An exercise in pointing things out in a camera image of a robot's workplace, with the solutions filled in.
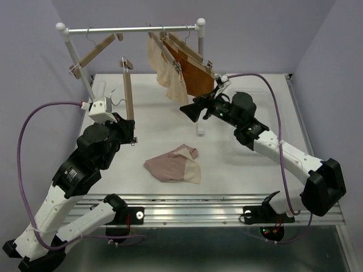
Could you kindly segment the aluminium mounting rail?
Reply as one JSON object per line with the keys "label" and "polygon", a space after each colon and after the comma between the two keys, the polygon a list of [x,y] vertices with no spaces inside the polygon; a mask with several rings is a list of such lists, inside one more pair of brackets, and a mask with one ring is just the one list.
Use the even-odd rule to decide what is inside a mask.
{"label": "aluminium mounting rail", "polygon": [[[247,206],[261,205],[267,194],[121,194],[130,207],[144,207],[144,222],[139,227],[236,227],[247,225],[239,216]],[[88,194],[69,212],[64,224],[91,211],[105,194]],[[339,204],[324,217],[315,216],[313,226],[343,226]]]}

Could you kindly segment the white plastic basket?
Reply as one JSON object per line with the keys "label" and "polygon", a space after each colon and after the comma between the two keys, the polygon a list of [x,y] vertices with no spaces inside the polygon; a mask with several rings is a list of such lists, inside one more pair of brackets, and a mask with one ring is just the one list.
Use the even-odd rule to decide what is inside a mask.
{"label": "white plastic basket", "polygon": [[[246,126],[245,131],[255,130],[256,125],[268,127],[275,135],[278,135],[278,121],[276,116],[275,104],[273,102],[272,95],[269,90],[263,90],[261,88],[231,88],[227,89],[224,93],[233,98],[238,92],[244,92],[252,97],[254,104],[256,105],[256,111],[254,119],[250,122],[249,126]],[[251,151],[248,147],[241,145],[234,135],[236,127],[229,125],[229,149],[236,156],[252,156],[258,157],[257,154]]]}

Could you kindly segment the beige underwear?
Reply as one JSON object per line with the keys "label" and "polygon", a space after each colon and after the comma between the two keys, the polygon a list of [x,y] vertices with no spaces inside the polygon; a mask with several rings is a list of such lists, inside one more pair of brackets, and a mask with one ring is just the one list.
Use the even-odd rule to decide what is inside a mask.
{"label": "beige underwear", "polygon": [[159,85],[167,89],[166,97],[181,106],[189,104],[187,88],[182,75],[180,75],[174,65],[164,57],[157,43],[149,37],[147,55],[151,68],[157,74]]}

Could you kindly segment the pink underwear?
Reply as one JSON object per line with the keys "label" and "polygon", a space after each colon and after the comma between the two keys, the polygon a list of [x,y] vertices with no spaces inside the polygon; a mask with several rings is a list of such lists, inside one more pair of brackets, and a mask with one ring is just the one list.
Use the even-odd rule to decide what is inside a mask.
{"label": "pink underwear", "polygon": [[183,144],[176,149],[147,159],[143,166],[160,182],[201,183],[201,168],[196,148]]}

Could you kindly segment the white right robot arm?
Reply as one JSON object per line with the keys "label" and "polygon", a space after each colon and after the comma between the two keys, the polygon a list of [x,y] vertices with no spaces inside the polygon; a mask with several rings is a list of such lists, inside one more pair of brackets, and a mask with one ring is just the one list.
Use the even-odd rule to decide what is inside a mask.
{"label": "white right robot arm", "polygon": [[333,158],[322,160],[293,147],[255,118],[256,104],[245,92],[237,92],[231,99],[223,93],[209,93],[193,99],[180,110],[193,122],[215,116],[233,126],[237,141],[279,164],[293,174],[304,186],[287,196],[271,194],[261,214],[267,221],[274,221],[288,211],[307,210],[316,216],[325,216],[346,194],[341,166]]}

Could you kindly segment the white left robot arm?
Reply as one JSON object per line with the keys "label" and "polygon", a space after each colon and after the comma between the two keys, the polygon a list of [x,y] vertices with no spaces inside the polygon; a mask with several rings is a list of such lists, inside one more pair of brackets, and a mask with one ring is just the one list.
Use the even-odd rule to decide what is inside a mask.
{"label": "white left robot arm", "polygon": [[74,244],[92,238],[104,224],[127,218],[126,202],[109,194],[87,214],[63,224],[72,208],[101,179],[100,172],[109,168],[121,145],[134,143],[134,124],[112,113],[110,120],[86,127],[77,139],[77,148],[54,175],[46,199],[31,215],[29,226],[3,246],[10,258],[21,260],[20,271],[54,271]]}

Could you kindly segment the wooden clip hanger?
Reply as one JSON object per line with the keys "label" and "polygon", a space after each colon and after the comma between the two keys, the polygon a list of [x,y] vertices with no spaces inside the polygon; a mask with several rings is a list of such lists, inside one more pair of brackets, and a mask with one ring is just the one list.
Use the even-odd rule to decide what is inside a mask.
{"label": "wooden clip hanger", "polygon": [[112,94],[116,90],[115,87],[110,93],[111,103],[113,106],[118,106],[122,101],[124,101],[126,108],[126,120],[134,120],[132,83],[129,72],[129,70],[133,70],[133,65],[126,57],[122,57],[120,61],[120,66],[123,68],[124,98],[120,99],[118,103],[114,103],[112,101]]}
{"label": "wooden clip hanger", "polygon": [[86,39],[94,43],[93,49],[79,60],[75,65],[69,67],[69,74],[75,76],[76,79],[81,78],[81,68],[85,68],[95,57],[97,57],[106,47],[108,47],[113,41],[118,39],[123,41],[124,37],[122,33],[111,33],[109,36],[104,38],[100,43],[96,43],[94,40],[88,38],[88,33],[92,27],[88,27],[85,30]]}

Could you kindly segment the empty wooden clip hanger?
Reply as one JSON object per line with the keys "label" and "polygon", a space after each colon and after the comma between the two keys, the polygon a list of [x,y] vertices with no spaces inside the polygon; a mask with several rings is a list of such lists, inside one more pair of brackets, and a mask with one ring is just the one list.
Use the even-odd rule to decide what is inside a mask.
{"label": "empty wooden clip hanger", "polygon": [[69,67],[69,74],[75,76],[76,79],[81,78],[81,68],[85,68],[95,57],[97,57],[106,47],[108,47],[113,41],[118,39],[123,41],[124,37],[122,33],[111,33],[109,36],[104,38],[100,43],[96,43],[94,40],[88,38],[88,33],[92,27],[88,27],[85,30],[86,39],[94,43],[93,49],[79,60],[75,65]]}

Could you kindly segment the brown underwear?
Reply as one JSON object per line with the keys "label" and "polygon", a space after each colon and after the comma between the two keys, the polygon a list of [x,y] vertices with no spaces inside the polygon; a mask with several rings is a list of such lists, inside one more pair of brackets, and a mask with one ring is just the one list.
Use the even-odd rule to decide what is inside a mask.
{"label": "brown underwear", "polygon": [[198,97],[214,89],[214,74],[209,68],[195,60],[172,41],[165,39],[163,44],[181,67],[188,95]]}

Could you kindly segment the white clothes rack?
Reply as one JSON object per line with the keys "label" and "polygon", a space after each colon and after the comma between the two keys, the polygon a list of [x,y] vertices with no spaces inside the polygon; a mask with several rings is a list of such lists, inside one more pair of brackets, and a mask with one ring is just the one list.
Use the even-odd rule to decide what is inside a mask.
{"label": "white clothes rack", "polygon": [[62,36],[62,39],[68,49],[68,52],[73,61],[73,65],[69,70],[70,74],[77,75],[79,74],[82,79],[83,84],[86,87],[88,92],[88,96],[90,99],[94,99],[94,93],[91,91],[90,84],[86,79],[86,74],[84,68],[88,63],[90,63],[102,50],[104,50],[112,40],[108,39],[107,41],[102,41],[98,44],[95,44],[94,48],[88,53],[85,57],[80,59],[75,52],[74,46],[72,44],[71,35],[88,35],[88,34],[109,34],[113,39],[118,38],[119,40],[123,39],[123,34],[125,33],[138,33],[144,32],[148,34],[152,34],[154,32],[160,32],[163,34],[161,38],[155,38],[154,41],[158,44],[160,50],[163,52],[164,56],[168,58],[168,61],[173,65],[176,71],[181,74],[182,68],[181,65],[174,59],[172,55],[166,52],[166,48],[162,42],[163,39],[167,37],[167,35],[171,32],[183,32],[188,31],[197,32],[198,36],[198,51],[200,54],[203,54],[204,50],[204,37],[205,37],[205,25],[206,20],[204,18],[197,19],[196,24],[194,25],[179,25],[179,26],[144,26],[144,27],[111,27],[111,28],[88,28],[88,29],[75,29],[68,28],[63,23],[56,24],[56,30],[58,30]]}

